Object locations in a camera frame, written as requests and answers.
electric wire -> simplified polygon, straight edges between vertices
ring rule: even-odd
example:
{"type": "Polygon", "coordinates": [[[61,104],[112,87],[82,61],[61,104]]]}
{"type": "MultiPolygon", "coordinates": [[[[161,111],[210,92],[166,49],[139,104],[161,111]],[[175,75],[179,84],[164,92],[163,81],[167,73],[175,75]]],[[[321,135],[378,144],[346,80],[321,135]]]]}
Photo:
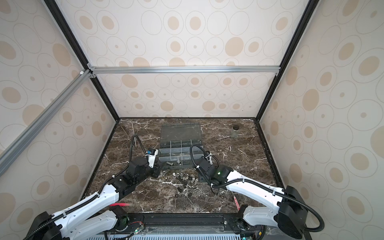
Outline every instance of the electric wire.
{"type": "MultiPolygon", "coordinates": [[[[250,184],[253,184],[267,192],[270,192],[270,193],[273,193],[273,190],[269,187],[266,187],[264,185],[261,185],[260,183],[258,182],[255,182],[253,180],[250,180],[250,179],[243,179],[243,178],[237,178],[237,179],[233,179],[233,180],[230,180],[224,184],[221,184],[221,185],[212,185],[211,187],[212,188],[221,188],[221,187],[225,187],[225,186],[228,186],[232,183],[235,183],[235,182],[247,182],[247,183],[250,183],[250,184]]],[[[309,212],[311,212],[313,215],[315,215],[315,217],[319,220],[319,226],[318,227],[315,227],[315,228],[304,228],[304,230],[306,231],[309,231],[309,232],[320,232],[324,229],[324,220],[323,218],[313,209],[311,208],[310,206],[306,205],[305,203],[302,203],[301,201],[298,201],[297,199],[293,198],[293,197],[290,197],[288,195],[285,195],[285,194],[282,194],[282,193],[279,193],[279,192],[274,192],[274,194],[276,196],[279,196],[279,197],[282,197],[284,199],[287,199],[291,202],[294,202],[300,206],[302,206],[303,208],[305,208],[306,210],[308,210],[309,212]]]]}
{"type": "Polygon", "coordinates": [[[215,155],[212,155],[212,157],[216,160],[216,162],[217,162],[217,167],[220,167],[220,162],[219,162],[218,159],[215,157],[215,155]]]}
{"type": "Polygon", "coordinates": [[[259,231],[259,234],[256,234],[255,232],[255,240],[261,240],[263,239],[264,235],[265,235],[265,232],[266,232],[266,225],[261,225],[262,229],[261,231],[259,231]]]}
{"type": "MultiPolygon", "coordinates": [[[[136,221],[136,222],[131,222],[129,223],[128,225],[131,225],[131,224],[134,224],[134,223],[139,223],[140,225],[143,225],[144,226],[144,223],[142,221],[136,221]]],[[[133,235],[135,235],[135,232],[131,233],[129,236],[127,237],[122,237],[122,238],[114,238],[113,240],[128,240],[130,237],[132,237],[133,235]]]]}
{"type": "MultiPolygon", "coordinates": [[[[196,170],[200,173],[201,176],[203,176],[204,180],[209,184],[209,186],[211,186],[211,181],[209,180],[209,178],[206,176],[205,173],[203,173],[203,171],[201,171],[200,167],[197,167],[198,165],[195,163],[195,159],[193,157],[193,147],[198,147],[203,153],[204,153],[204,156],[207,157],[208,156],[208,153],[199,145],[196,145],[196,144],[192,144],[190,147],[189,147],[189,155],[192,159],[192,163],[195,165],[195,168],[196,170]]],[[[215,195],[217,195],[218,193],[215,193],[212,189],[212,187],[210,187],[211,189],[211,192],[215,195]]]]}

black cable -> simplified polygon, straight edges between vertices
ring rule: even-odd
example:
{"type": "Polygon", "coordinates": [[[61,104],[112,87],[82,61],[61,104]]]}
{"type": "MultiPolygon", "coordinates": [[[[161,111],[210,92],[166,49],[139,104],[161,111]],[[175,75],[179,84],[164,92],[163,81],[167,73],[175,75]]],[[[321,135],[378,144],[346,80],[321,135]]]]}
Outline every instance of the black cable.
{"type": "Polygon", "coordinates": [[[264,235],[265,235],[266,226],[265,225],[261,225],[261,227],[262,227],[262,229],[261,229],[261,231],[259,231],[259,233],[261,232],[261,234],[260,235],[258,235],[258,234],[256,235],[256,233],[255,233],[255,235],[256,235],[255,240],[262,240],[264,235]]]}
{"type": "Polygon", "coordinates": [[[121,237],[121,238],[114,238],[113,240],[128,240],[130,239],[133,235],[135,235],[135,233],[131,233],[129,236],[127,237],[121,237]]]}
{"type": "MultiPolygon", "coordinates": [[[[74,208],[72,208],[72,209],[66,211],[65,214],[68,215],[68,214],[72,213],[73,211],[76,211],[77,209],[79,209],[79,208],[81,208],[81,207],[87,205],[88,203],[92,202],[92,201],[95,200],[97,197],[98,197],[97,195],[93,196],[92,198],[90,198],[89,200],[83,202],[82,204],[77,205],[76,207],[74,207],[74,208]]],[[[41,225],[40,227],[38,227],[38,228],[36,228],[35,230],[33,230],[33,231],[32,231],[30,234],[28,234],[23,240],[28,240],[28,239],[30,239],[33,235],[35,235],[36,233],[38,233],[39,231],[41,231],[43,228],[45,228],[46,226],[50,225],[52,222],[54,222],[54,221],[56,221],[56,220],[58,220],[58,219],[60,219],[60,218],[62,218],[62,217],[64,217],[64,214],[60,214],[60,215],[58,215],[58,216],[52,218],[52,219],[49,220],[48,222],[44,223],[44,224],[41,225]]]]}
{"type": "MultiPolygon", "coordinates": [[[[197,164],[195,163],[195,158],[193,157],[193,147],[198,147],[203,153],[204,153],[204,157],[207,157],[208,156],[208,153],[202,148],[200,147],[199,145],[196,145],[196,144],[192,144],[190,147],[189,147],[189,155],[192,159],[192,163],[195,165],[195,168],[196,170],[200,173],[201,176],[203,176],[204,180],[211,186],[211,181],[207,178],[207,176],[203,173],[203,171],[201,171],[200,167],[197,167],[197,164]]],[[[218,193],[215,193],[212,188],[211,189],[211,192],[215,195],[217,195],[218,193]]]]}
{"type": "MultiPolygon", "coordinates": [[[[131,145],[130,145],[130,147],[129,147],[128,164],[127,164],[127,166],[126,166],[123,170],[121,170],[119,173],[117,173],[117,174],[115,175],[115,177],[116,177],[116,176],[119,176],[119,175],[122,174],[122,173],[124,173],[124,172],[128,169],[129,163],[130,163],[131,160],[132,160],[133,141],[135,140],[135,138],[136,138],[137,141],[139,142],[139,145],[140,145],[141,150],[143,151],[144,155],[147,154],[147,152],[145,151],[145,148],[144,148],[144,146],[143,146],[143,144],[142,144],[142,142],[141,142],[139,136],[138,136],[137,134],[133,135],[133,136],[131,137],[131,145]]],[[[109,182],[109,181],[112,180],[112,179],[113,179],[113,177],[110,177],[110,178],[108,178],[107,180],[105,180],[105,181],[103,182],[103,184],[101,185],[101,187],[100,187],[100,189],[99,189],[99,191],[98,191],[99,194],[101,194],[101,191],[103,190],[103,188],[104,188],[104,186],[107,184],[107,182],[109,182]]]]}
{"type": "MultiPolygon", "coordinates": [[[[250,184],[253,184],[267,192],[270,192],[270,193],[273,193],[273,190],[270,188],[270,187],[266,187],[264,185],[261,185],[260,183],[257,183],[255,181],[252,181],[250,179],[243,179],[243,178],[237,178],[237,179],[233,179],[231,181],[228,181],[222,185],[212,185],[212,188],[221,188],[221,187],[225,187],[225,186],[228,186],[232,183],[235,183],[235,182],[247,182],[247,183],[250,183],[250,184]]],[[[304,230],[306,231],[309,231],[309,232],[320,232],[324,229],[324,220],[323,218],[313,209],[311,208],[310,206],[306,205],[305,203],[302,203],[301,201],[298,201],[296,200],[295,198],[292,198],[288,195],[285,195],[285,194],[282,194],[282,193],[279,193],[279,192],[275,192],[274,193],[276,196],[279,196],[279,197],[282,197],[282,198],[285,198],[291,202],[294,202],[300,206],[302,206],[303,208],[305,208],[306,210],[308,210],[309,212],[311,212],[313,215],[315,215],[315,217],[319,220],[319,223],[320,225],[318,227],[315,227],[315,228],[304,228],[304,230]]]]}
{"type": "Polygon", "coordinates": [[[217,158],[215,157],[215,155],[212,155],[212,157],[216,160],[216,162],[217,162],[217,167],[220,167],[220,163],[219,163],[219,161],[217,160],[217,158]]]}

ventilation grille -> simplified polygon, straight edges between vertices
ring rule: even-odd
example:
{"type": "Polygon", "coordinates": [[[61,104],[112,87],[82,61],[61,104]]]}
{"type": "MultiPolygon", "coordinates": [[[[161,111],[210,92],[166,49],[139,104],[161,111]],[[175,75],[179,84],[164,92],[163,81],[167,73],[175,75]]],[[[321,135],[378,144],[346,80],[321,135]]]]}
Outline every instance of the ventilation grille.
{"type": "MultiPolygon", "coordinates": [[[[115,234],[108,235],[108,240],[126,237],[127,235],[115,234]]],[[[87,240],[105,240],[104,235],[95,235],[87,240]]],[[[230,234],[148,234],[146,236],[133,236],[129,240],[240,240],[240,236],[234,233],[230,234]]]]}

metal part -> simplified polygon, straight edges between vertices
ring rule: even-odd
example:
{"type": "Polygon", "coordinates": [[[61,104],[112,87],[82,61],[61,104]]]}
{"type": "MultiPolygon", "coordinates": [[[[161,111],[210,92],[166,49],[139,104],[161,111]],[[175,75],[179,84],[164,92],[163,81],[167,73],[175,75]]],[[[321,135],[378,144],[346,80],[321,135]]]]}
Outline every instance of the metal part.
{"type": "MultiPolygon", "coordinates": [[[[128,234],[111,234],[108,235],[109,239],[120,239],[127,237],[128,234]]],[[[104,239],[104,235],[98,234],[87,240],[100,240],[104,239]]],[[[225,239],[225,240],[239,240],[241,239],[239,234],[234,233],[172,233],[172,234],[152,234],[147,235],[133,235],[129,240],[214,240],[214,239],[225,239]]]]}
{"type": "Polygon", "coordinates": [[[244,220],[250,225],[268,225],[277,227],[273,217],[277,212],[271,211],[268,207],[248,206],[244,211],[244,220]]]}
{"type": "Polygon", "coordinates": [[[61,107],[68,101],[73,93],[90,76],[89,70],[78,75],[58,97],[20,134],[15,141],[3,152],[0,157],[0,176],[11,166],[17,157],[24,151],[33,139],[40,133],[46,124],[55,116],[61,107]]]}
{"type": "MultiPolygon", "coordinates": [[[[284,194],[282,188],[272,187],[272,186],[266,185],[264,183],[255,181],[253,179],[250,179],[250,178],[240,174],[236,170],[230,172],[227,179],[228,179],[228,181],[231,181],[233,179],[249,179],[249,180],[257,182],[263,186],[269,187],[270,189],[275,190],[276,192],[284,194]]],[[[251,183],[236,182],[236,183],[232,183],[232,184],[227,185],[226,188],[229,191],[238,192],[238,193],[243,194],[243,195],[245,195],[245,196],[247,196],[253,200],[258,201],[259,203],[268,207],[269,209],[271,209],[271,211],[273,211],[275,213],[277,213],[279,211],[279,206],[277,205],[277,203],[281,202],[282,197],[278,197],[276,195],[273,195],[272,193],[267,192],[266,190],[261,189],[261,188],[255,186],[251,183]]]]}
{"type": "Polygon", "coordinates": [[[307,7],[305,8],[304,10],[304,13],[297,25],[297,28],[295,30],[295,33],[293,34],[293,37],[291,39],[291,42],[289,43],[288,45],[288,48],[287,48],[287,51],[285,52],[285,55],[283,57],[283,59],[281,60],[281,64],[280,64],[280,70],[278,72],[278,75],[272,80],[272,83],[271,83],[271,86],[263,100],[263,103],[261,104],[261,107],[260,107],[260,110],[259,112],[257,113],[257,116],[256,116],[256,120],[259,121],[261,119],[261,117],[263,116],[264,114],[264,111],[265,109],[267,108],[276,88],[277,88],[277,85],[279,84],[292,56],[293,56],[293,53],[295,52],[296,50],[296,47],[298,46],[299,42],[300,42],[300,39],[303,35],[303,33],[305,32],[305,28],[307,27],[315,9],[316,9],[316,6],[318,4],[319,0],[309,0],[308,4],[307,4],[307,7]]]}
{"type": "MultiPolygon", "coordinates": [[[[227,232],[239,232],[240,229],[236,225],[236,221],[239,219],[237,213],[232,214],[128,214],[131,220],[142,221],[146,227],[201,227],[201,226],[216,226],[223,227],[224,233],[227,232]]],[[[248,231],[242,233],[254,233],[255,231],[261,230],[260,225],[250,227],[248,231]]]]}
{"type": "Polygon", "coordinates": [[[99,232],[113,228],[117,220],[116,215],[112,211],[107,210],[96,217],[87,219],[75,227],[66,237],[69,237],[71,240],[86,239],[99,232]]]}
{"type": "MultiPolygon", "coordinates": [[[[80,61],[81,65],[84,69],[90,68],[88,66],[88,59],[85,56],[83,50],[81,49],[79,42],[77,41],[76,37],[74,36],[71,28],[69,27],[68,23],[65,20],[65,17],[63,13],[60,10],[60,7],[57,5],[56,1],[51,0],[44,0],[45,5],[47,6],[48,10],[51,12],[52,17],[55,19],[57,25],[59,26],[61,32],[67,39],[69,45],[71,46],[73,52],[76,54],[78,60],[80,61]]],[[[101,99],[103,99],[104,104],[110,111],[112,117],[115,119],[115,121],[119,120],[119,115],[117,114],[115,108],[113,107],[111,101],[109,100],[107,94],[104,91],[104,88],[100,84],[97,77],[91,78],[93,85],[95,86],[97,92],[99,93],[101,99]]]]}
{"type": "MultiPolygon", "coordinates": [[[[58,216],[60,214],[63,214],[66,210],[72,209],[76,206],[81,205],[82,203],[86,202],[87,200],[91,199],[95,195],[98,195],[97,192],[94,194],[88,196],[87,198],[83,199],[82,201],[72,205],[71,207],[57,211],[53,215],[58,216]]],[[[96,198],[92,202],[88,203],[86,207],[81,207],[72,213],[68,214],[65,218],[60,218],[55,221],[55,224],[62,225],[63,227],[60,229],[62,236],[67,236],[74,228],[78,227],[81,223],[83,223],[86,219],[88,219],[90,216],[98,212],[100,209],[103,209],[119,200],[119,193],[116,192],[116,188],[112,185],[105,185],[103,188],[102,193],[100,194],[100,197],[96,198]]]]}
{"type": "Polygon", "coordinates": [[[280,66],[185,66],[185,67],[94,67],[96,74],[117,73],[276,73],[280,66]]]}

small glass jar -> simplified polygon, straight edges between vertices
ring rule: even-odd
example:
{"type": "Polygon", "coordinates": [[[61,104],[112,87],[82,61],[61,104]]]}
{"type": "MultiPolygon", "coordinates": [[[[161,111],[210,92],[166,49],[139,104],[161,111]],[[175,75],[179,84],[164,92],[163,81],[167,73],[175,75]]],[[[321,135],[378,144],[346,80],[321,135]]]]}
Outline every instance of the small glass jar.
{"type": "Polygon", "coordinates": [[[239,125],[234,124],[231,129],[231,138],[237,138],[238,137],[238,130],[240,129],[239,125]]]}

